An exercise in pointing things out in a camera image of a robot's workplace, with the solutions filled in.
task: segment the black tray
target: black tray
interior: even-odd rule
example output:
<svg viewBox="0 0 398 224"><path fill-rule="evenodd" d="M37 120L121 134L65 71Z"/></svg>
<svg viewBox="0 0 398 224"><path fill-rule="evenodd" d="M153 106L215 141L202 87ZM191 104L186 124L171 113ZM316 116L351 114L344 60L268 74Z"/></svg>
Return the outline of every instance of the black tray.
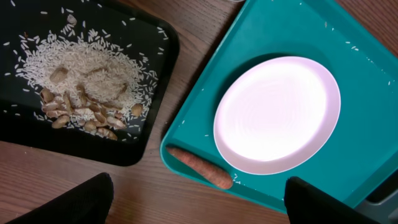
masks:
<svg viewBox="0 0 398 224"><path fill-rule="evenodd" d="M0 120L3 129L0 140L119 166L137 163L144 153L180 50L178 36L173 27L161 19L114 1L19 0L15 3L16 7L13 7L10 1L0 2L0 19L3 21L0 35ZM90 29L94 28L99 33L104 29L111 34L110 42L124 48L124 54L130 58L139 59L139 52L149 58L147 69L157 72L158 85L154 90L146 120L135 119L129 122L130 125L139 125L141 131L137 128L117 131L119 140L112 141L77 129L52 129L51 123L38 121L34 117L34 111L42 114L40 98L27 86L27 80L15 77L17 56L13 50L17 50L25 58L18 37L24 35L24 32L29 37L39 35L41 39L47 37L49 30L59 35L67 24L68 16L66 11L61 13L61 7L74 11L73 16L78 21L75 26L77 35L83 32L86 39ZM86 28L82 26L83 21L86 21ZM159 33L158 27L165 31L167 40L164 40L163 33ZM68 40L76 41L77 38L72 36ZM10 45L3 46L6 42L10 42ZM163 55L158 55L159 47L164 49ZM23 88L30 89L30 92L22 91ZM127 132L132 135L131 138L127 136Z"/></svg>

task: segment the wooden table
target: wooden table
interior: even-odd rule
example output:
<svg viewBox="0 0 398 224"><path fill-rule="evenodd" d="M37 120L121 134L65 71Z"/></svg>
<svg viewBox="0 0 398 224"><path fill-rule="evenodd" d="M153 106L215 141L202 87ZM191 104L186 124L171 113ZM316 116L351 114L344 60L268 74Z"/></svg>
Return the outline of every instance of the wooden table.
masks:
<svg viewBox="0 0 398 224"><path fill-rule="evenodd" d="M0 142L0 223L100 172L111 175L115 189L107 223L288 223L286 215L171 173L159 157L162 135L243 4L225 0L123 1L170 22L181 42L144 157L135 166L117 167ZM396 0L338 2L398 55Z"/></svg>

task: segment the carrot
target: carrot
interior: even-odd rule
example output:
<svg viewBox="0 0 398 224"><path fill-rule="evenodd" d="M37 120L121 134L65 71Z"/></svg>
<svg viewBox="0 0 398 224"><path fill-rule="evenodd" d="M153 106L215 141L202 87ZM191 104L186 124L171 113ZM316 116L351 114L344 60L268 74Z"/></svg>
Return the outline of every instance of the carrot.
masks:
<svg viewBox="0 0 398 224"><path fill-rule="evenodd" d="M224 190L232 187L233 181L231 176L218 166L176 147L167 147L167 151L215 186Z"/></svg>

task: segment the scattered rice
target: scattered rice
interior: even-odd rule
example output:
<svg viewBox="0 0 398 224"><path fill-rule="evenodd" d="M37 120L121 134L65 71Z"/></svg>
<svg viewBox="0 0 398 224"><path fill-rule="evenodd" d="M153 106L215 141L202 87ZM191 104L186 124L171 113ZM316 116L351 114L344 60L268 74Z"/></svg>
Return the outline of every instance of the scattered rice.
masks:
<svg viewBox="0 0 398 224"><path fill-rule="evenodd" d="M96 36L98 40L98 32L90 30L88 38ZM121 52L112 52L101 45L100 40L94 43L87 43L84 40L76 42L52 41L53 34L49 34L50 42L37 46L38 51L32 53L26 60L21 74L22 78L31 81L33 86L42 86L48 88L52 93L62 95L69 91L72 104L79 107L82 106L79 92L76 90L76 83L82 82L86 88L86 93L100 102L119 103L123 106L121 113L125 119L130 117L130 109L137 103L144 106L144 112L149 110L150 100L143 100L141 93L137 92L139 84L137 81L142 80L140 76L140 66L135 60L131 60L127 55ZM111 44L118 50L120 47L116 44ZM60 62L69 70L68 79L64 85L54 85L50 80L52 71L54 71ZM81 76L82 73L98 68L98 65L114 67L109 71L99 71L90 77ZM129 83L128 91L121 95L118 101L115 101L118 94L115 89L118 89L122 84ZM93 114L87 114L85 120L93 118Z"/></svg>

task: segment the teal tray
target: teal tray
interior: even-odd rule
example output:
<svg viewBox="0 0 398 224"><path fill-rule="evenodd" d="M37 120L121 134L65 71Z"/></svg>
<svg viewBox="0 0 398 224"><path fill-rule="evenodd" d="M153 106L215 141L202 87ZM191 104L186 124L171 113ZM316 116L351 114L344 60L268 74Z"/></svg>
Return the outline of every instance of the teal tray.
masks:
<svg viewBox="0 0 398 224"><path fill-rule="evenodd" d="M338 124L318 153L292 170L240 172L215 146L218 103L246 70L286 55L316 60L335 76ZM291 176L355 207L398 168L397 71L398 60L332 0L247 0L164 137L160 155L175 173L212 186L165 150L184 148L235 178L228 193L280 212Z"/></svg>

